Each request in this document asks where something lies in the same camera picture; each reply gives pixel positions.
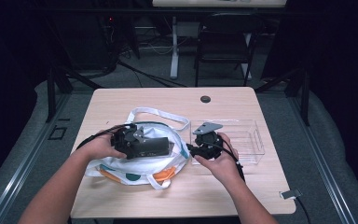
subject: forearm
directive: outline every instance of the forearm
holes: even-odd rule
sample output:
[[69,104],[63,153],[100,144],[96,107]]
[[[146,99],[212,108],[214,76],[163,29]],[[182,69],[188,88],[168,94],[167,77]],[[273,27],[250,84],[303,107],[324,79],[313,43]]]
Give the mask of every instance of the forearm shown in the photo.
[[257,200],[242,179],[224,185],[231,196],[241,223],[277,223],[267,209]]
[[57,173],[36,194],[20,223],[65,223],[77,189],[90,161],[86,148],[75,151]]

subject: white fabric strap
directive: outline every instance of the white fabric strap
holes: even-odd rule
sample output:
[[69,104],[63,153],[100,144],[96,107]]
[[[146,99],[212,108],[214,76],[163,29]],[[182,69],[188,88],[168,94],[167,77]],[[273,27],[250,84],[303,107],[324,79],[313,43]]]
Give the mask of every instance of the white fabric strap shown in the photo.
[[97,166],[87,168],[85,174],[86,176],[103,176],[97,169]]
[[156,179],[153,177],[153,175],[148,175],[147,176],[147,179],[149,180],[150,182],[150,185],[154,188],[154,189],[166,189],[167,187],[170,186],[171,184],[171,180],[170,179],[167,179],[167,180],[164,180],[162,182],[162,184],[160,185]]
[[190,120],[185,118],[185,117],[182,117],[182,116],[179,116],[179,115],[174,115],[174,114],[171,114],[171,113],[168,113],[168,112],[165,112],[165,111],[162,111],[162,110],[158,110],[158,109],[155,109],[155,108],[151,108],[151,107],[136,107],[136,108],[134,108],[130,112],[126,123],[132,123],[135,120],[135,115],[138,114],[138,113],[148,113],[148,114],[158,115],[158,116],[160,116],[162,118],[165,118],[165,119],[171,119],[171,120],[174,120],[174,121],[184,123],[184,126],[182,128],[179,128],[179,129],[176,129],[176,128],[173,128],[173,127],[170,126],[170,128],[172,128],[172,129],[174,129],[176,131],[182,131],[182,130],[186,129],[188,124],[190,123]]

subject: orange strap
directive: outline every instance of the orange strap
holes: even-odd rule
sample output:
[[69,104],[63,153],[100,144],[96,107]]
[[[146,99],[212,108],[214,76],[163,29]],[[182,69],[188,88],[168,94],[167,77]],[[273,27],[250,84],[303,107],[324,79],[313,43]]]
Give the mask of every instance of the orange strap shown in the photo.
[[[153,177],[156,179],[156,181],[164,181],[167,179],[170,179],[171,177],[173,177],[175,175],[175,170],[176,167],[171,167],[169,169],[165,169],[161,172],[158,172],[156,174],[153,174]],[[117,178],[115,175],[110,174],[109,172],[105,171],[104,169],[100,169],[100,173],[101,175],[106,176],[107,178],[117,181],[118,183],[121,183],[120,179]]]

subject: dark background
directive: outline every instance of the dark background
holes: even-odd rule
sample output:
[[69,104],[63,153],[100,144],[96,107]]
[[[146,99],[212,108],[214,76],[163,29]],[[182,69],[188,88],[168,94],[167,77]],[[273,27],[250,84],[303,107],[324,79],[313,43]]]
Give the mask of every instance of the dark background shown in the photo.
[[[358,1],[288,1],[287,11],[333,13],[316,21],[282,19],[263,77],[311,62],[310,88],[336,122],[358,178]],[[40,25],[44,22],[23,13],[14,1],[0,1],[0,166],[32,114],[34,87],[46,80],[51,59],[73,64],[62,43]]]

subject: black electronic device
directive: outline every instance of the black electronic device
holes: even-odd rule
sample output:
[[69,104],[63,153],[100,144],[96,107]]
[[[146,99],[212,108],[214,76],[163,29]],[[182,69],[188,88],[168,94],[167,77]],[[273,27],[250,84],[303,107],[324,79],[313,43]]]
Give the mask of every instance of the black electronic device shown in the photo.
[[138,129],[136,125],[117,130],[111,144],[115,150],[126,154],[128,160],[168,155],[170,147],[168,137],[145,138],[144,127]]
[[187,145],[191,156],[199,155],[207,160],[217,159],[223,148],[222,138],[215,132],[215,130],[222,128],[223,125],[205,122],[193,132],[196,137],[197,147]]

